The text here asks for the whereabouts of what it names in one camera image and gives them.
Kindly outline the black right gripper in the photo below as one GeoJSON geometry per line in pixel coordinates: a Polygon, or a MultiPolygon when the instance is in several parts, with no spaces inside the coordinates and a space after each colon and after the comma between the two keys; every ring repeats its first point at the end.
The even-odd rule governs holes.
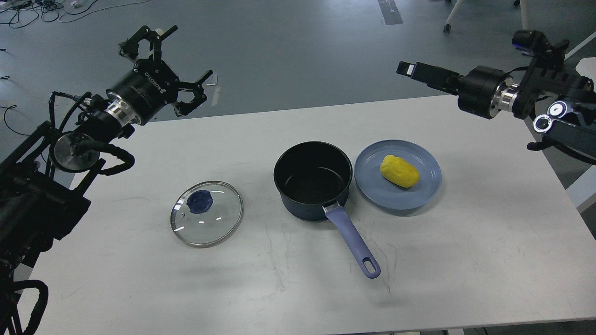
{"type": "Polygon", "coordinates": [[[462,76],[426,63],[401,61],[396,74],[422,82],[443,93],[455,94],[458,96],[460,110],[489,120],[500,112],[496,96],[512,83],[511,76],[506,72],[486,66],[477,66],[462,76]]]}

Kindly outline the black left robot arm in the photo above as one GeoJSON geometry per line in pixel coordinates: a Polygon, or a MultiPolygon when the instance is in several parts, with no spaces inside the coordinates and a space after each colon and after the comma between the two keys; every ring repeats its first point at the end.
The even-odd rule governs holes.
{"type": "Polygon", "coordinates": [[[47,307],[47,284],[17,281],[19,265],[72,232],[91,206],[84,195],[97,176],[134,165],[112,141],[129,138],[167,105],[182,117],[207,101],[203,83],[212,70],[183,82],[162,59],[162,43],[175,31],[142,26],[122,42],[119,55],[134,65],[106,97],[51,93],[49,120],[1,163],[2,333],[33,335],[47,307]]]}

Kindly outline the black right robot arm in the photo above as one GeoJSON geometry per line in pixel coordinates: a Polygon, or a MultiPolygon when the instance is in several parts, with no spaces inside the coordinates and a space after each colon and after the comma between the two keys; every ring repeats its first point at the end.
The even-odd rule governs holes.
{"type": "Polygon", "coordinates": [[[565,70],[569,41],[551,44],[543,32],[519,30],[512,44],[531,57],[527,66],[517,68],[523,72],[520,83],[514,83],[511,72],[486,66],[462,75],[426,63],[401,61],[396,72],[455,95],[458,108],[475,116],[492,119],[499,112],[510,112],[521,120],[530,118],[541,140],[528,143],[528,150],[554,147],[594,165],[595,83],[565,70]]]}

